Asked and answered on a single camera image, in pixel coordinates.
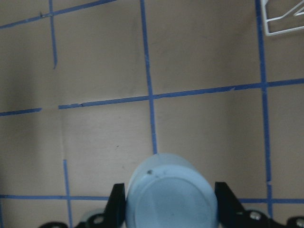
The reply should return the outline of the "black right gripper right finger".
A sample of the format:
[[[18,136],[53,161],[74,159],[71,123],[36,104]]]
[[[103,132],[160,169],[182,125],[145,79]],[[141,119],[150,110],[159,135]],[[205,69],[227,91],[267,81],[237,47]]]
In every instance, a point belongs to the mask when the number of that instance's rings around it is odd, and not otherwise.
[[[245,208],[226,182],[215,182],[218,218],[224,228],[243,228]]]

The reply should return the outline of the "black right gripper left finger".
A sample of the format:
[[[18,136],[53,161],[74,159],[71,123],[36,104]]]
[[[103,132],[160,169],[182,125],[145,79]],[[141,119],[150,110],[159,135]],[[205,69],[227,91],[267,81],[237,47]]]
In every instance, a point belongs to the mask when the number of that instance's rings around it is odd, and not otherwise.
[[[125,185],[113,185],[104,211],[105,228],[121,228],[125,220]]]

